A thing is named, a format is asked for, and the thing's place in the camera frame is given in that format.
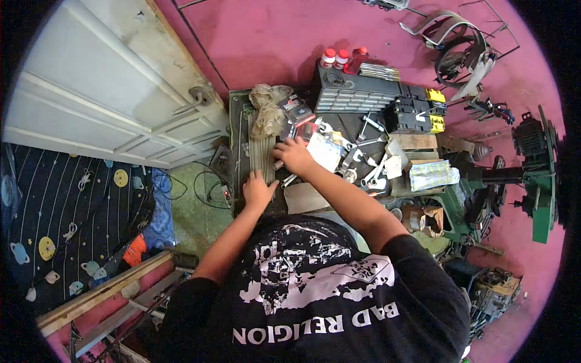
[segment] hand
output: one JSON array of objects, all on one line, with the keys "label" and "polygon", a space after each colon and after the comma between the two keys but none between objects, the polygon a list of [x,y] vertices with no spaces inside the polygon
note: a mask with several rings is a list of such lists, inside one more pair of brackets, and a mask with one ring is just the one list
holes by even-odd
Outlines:
[{"label": "hand", "polygon": [[262,170],[251,171],[248,180],[242,185],[242,193],[246,200],[246,208],[262,214],[272,198],[279,181],[275,180],[267,186],[262,176]]},{"label": "hand", "polygon": [[276,159],[281,159],[290,172],[301,178],[309,170],[312,170],[313,166],[318,165],[311,156],[311,153],[307,151],[303,139],[300,136],[297,136],[296,139],[286,138],[285,143],[279,142],[274,147],[272,156]]}]

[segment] orange cloth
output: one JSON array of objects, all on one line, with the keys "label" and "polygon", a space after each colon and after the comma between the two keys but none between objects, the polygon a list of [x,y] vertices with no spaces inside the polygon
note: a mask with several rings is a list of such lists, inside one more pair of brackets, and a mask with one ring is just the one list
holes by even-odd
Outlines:
[{"label": "orange cloth", "polygon": [[147,246],[145,244],[145,239],[143,234],[135,237],[133,242],[129,245],[127,251],[123,255],[123,260],[125,260],[129,266],[134,267],[141,263],[141,254],[147,252]]}]

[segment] black t-shirt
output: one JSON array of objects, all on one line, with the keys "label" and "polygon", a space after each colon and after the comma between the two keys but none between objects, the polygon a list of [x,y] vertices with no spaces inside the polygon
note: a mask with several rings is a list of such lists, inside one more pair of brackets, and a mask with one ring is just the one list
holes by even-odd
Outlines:
[{"label": "black t-shirt", "polygon": [[222,287],[173,293],[152,358],[458,362],[468,334],[466,300],[416,239],[367,254],[345,227],[294,215],[257,226]]}]

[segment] pink wall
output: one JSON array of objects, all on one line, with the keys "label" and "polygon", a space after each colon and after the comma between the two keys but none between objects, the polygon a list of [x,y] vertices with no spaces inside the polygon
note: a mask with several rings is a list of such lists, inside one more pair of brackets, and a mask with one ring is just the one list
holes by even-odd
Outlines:
[{"label": "pink wall", "polygon": [[[148,290],[151,286],[158,283],[159,280],[169,275],[173,269],[173,262],[167,261],[150,273],[144,275],[141,279],[139,279],[139,284],[141,286],[139,294],[142,294],[145,292],[145,290]],[[88,334],[93,327],[99,325],[101,322],[103,322],[105,319],[113,315],[115,312],[117,312],[117,310],[123,308],[127,304],[128,300],[122,297],[121,293],[118,293],[115,296],[112,296],[103,301],[93,309],[87,311],[80,317],[76,318],[74,320],[75,326],[79,330],[81,336],[84,336]],[[133,315],[129,320],[121,324],[117,331],[124,332],[131,326],[132,322],[137,320],[140,316],[141,313],[136,312],[135,315]],[[69,359],[63,350],[63,346],[67,347],[67,350],[69,349],[69,339],[70,324],[62,327],[59,331],[52,333],[46,338],[52,349],[55,351],[56,355],[63,362],[69,362]],[[103,350],[105,350],[105,348],[106,346],[103,343],[97,343],[93,346],[93,348],[91,348],[90,352],[93,353],[95,357],[97,357]]]},{"label": "pink wall", "polygon": [[[187,2],[189,0],[179,0],[178,4]],[[226,98],[228,89],[171,0],[156,0],[156,3],[218,93]],[[421,0],[412,2],[413,7],[424,13],[440,8],[458,12],[460,3],[451,0],[437,5]],[[553,120],[562,136],[564,125],[559,94],[535,39],[507,1],[491,0],[491,3],[510,25],[521,48],[497,62],[483,81],[485,95],[490,95],[493,102],[508,102],[517,124],[524,112],[532,111],[538,117],[537,105],[541,103],[545,115]],[[419,15],[409,11],[384,12],[355,0],[208,0],[185,8],[184,13],[230,90],[251,88],[257,83],[308,85],[313,76],[314,59],[329,46],[349,51],[366,46],[372,57],[397,67],[402,81],[437,86],[430,63],[435,57],[433,51],[398,25],[398,21],[402,21],[412,26],[420,20]],[[482,3],[463,7],[461,14],[487,33],[498,27],[498,23],[486,23],[495,18]],[[501,52],[515,46],[506,31],[490,43]],[[444,93],[451,96],[453,91],[447,89]],[[462,107],[450,109],[446,117],[449,134],[474,136],[506,127],[501,120],[483,123],[469,120]],[[498,136],[487,142],[494,148],[493,156],[503,155],[508,166],[519,165],[510,132],[508,136]],[[481,162],[491,163],[492,157]],[[520,200],[522,195],[520,187],[508,186],[508,202]],[[532,220],[520,209],[506,205],[502,212],[502,218],[493,222],[487,243],[505,249],[506,255],[498,258],[474,249],[469,261],[524,274],[522,291],[528,292],[528,298],[520,309],[511,307],[502,319],[489,325],[485,337],[472,345],[470,357],[478,363],[509,361],[514,355],[541,314],[561,258],[564,230],[560,226],[555,226],[544,245],[532,241]]]}]

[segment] red bottle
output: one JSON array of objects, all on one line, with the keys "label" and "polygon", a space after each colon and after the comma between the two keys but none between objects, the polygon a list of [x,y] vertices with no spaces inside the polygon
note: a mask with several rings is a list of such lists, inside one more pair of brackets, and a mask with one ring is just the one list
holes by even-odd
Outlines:
[{"label": "red bottle", "polygon": [[347,62],[343,71],[347,74],[357,74],[359,73],[359,68],[361,64],[369,58],[369,53],[367,53],[367,48],[362,46],[361,48],[353,50],[353,56],[350,61]]}]

